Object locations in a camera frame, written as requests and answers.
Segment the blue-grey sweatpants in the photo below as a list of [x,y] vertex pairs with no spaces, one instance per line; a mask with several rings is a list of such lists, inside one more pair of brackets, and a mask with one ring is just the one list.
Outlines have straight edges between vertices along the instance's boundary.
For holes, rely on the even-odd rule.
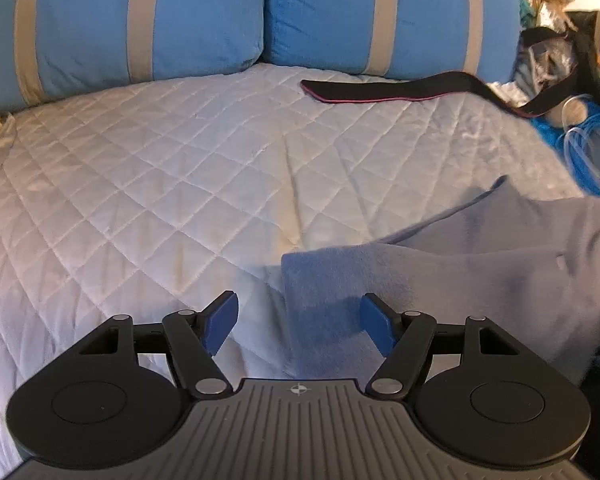
[[282,274],[299,378],[370,379],[381,355],[360,302],[372,292],[441,323],[490,318],[580,382],[600,348],[600,197],[532,200],[502,177],[383,240],[284,255]]

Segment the quilted white bedspread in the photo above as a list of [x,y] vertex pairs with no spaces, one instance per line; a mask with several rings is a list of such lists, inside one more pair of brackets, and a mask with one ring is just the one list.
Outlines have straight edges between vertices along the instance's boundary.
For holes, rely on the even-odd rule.
[[224,290],[231,380],[285,377],[279,261],[377,240],[509,176],[579,194],[523,119],[472,94],[317,102],[329,72],[268,64],[137,84],[17,114],[0,139],[0,478],[20,457],[12,393],[118,313],[160,321]]

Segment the white striped cloth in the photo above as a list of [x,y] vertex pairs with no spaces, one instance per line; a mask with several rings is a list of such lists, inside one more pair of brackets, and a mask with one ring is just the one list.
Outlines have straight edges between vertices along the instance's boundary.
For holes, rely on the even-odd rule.
[[501,100],[512,107],[522,107],[531,100],[530,96],[525,94],[515,81],[509,81],[506,84],[489,82],[488,87]]

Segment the beige plush toy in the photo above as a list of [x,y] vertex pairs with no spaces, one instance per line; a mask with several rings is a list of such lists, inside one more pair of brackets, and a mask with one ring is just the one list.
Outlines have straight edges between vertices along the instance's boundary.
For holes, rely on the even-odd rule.
[[554,128],[568,129],[588,119],[588,107],[584,99],[573,96],[553,107],[544,118]]

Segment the right blue striped pillow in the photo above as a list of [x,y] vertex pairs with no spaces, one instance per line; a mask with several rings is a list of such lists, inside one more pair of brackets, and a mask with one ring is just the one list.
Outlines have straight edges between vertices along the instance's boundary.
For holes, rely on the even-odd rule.
[[505,82],[519,34],[518,0],[265,0],[264,57],[276,65]]

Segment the blue striped pillow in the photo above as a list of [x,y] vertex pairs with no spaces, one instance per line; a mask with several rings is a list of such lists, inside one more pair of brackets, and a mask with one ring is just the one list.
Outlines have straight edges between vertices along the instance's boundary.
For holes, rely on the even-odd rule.
[[263,0],[0,0],[0,113],[137,82],[240,72]]
[[264,57],[276,65],[505,82],[519,34],[518,0],[265,0]]

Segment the left blue striped pillow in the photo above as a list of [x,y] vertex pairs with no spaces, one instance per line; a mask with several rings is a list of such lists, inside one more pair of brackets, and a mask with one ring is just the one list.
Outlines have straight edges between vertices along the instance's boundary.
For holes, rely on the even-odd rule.
[[137,82],[240,72],[263,0],[0,0],[0,113]]

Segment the teal yarn item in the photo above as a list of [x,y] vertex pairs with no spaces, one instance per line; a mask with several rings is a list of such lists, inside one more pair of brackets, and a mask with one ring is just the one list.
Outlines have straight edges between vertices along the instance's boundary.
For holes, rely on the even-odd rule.
[[533,0],[519,1],[519,19],[522,29],[532,28],[536,23],[536,11],[533,6]]

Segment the black bag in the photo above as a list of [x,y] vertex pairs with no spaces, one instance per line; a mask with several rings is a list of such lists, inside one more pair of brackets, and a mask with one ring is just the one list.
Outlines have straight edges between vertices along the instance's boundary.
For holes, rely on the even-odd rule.
[[524,117],[540,117],[587,94],[600,105],[600,11],[570,11],[575,30],[533,27],[520,34],[514,83],[528,101]]

